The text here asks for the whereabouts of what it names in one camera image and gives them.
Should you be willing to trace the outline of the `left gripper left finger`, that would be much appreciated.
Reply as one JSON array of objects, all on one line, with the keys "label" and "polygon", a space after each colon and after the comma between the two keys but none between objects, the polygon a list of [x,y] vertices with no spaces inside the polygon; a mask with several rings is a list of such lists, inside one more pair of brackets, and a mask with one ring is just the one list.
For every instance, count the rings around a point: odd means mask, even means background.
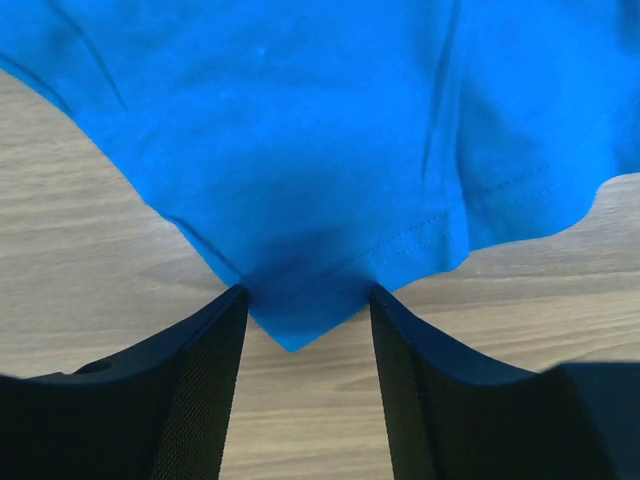
[{"label": "left gripper left finger", "polygon": [[5,479],[215,479],[248,314],[239,286],[70,373],[1,379]]}]

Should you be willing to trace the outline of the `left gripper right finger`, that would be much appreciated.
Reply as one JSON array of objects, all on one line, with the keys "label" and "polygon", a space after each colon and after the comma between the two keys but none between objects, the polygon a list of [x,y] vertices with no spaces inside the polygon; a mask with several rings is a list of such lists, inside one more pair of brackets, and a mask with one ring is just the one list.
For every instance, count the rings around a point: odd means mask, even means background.
[{"label": "left gripper right finger", "polygon": [[635,479],[639,366],[530,372],[426,323],[382,287],[371,327],[397,479]]}]

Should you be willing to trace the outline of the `blue t shirt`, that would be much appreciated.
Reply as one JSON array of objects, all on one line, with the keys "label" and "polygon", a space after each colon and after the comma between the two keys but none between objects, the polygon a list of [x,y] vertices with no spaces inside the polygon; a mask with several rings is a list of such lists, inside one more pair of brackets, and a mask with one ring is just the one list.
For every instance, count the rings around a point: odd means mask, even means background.
[{"label": "blue t shirt", "polygon": [[1,66],[292,352],[639,169],[635,1],[5,1]]}]

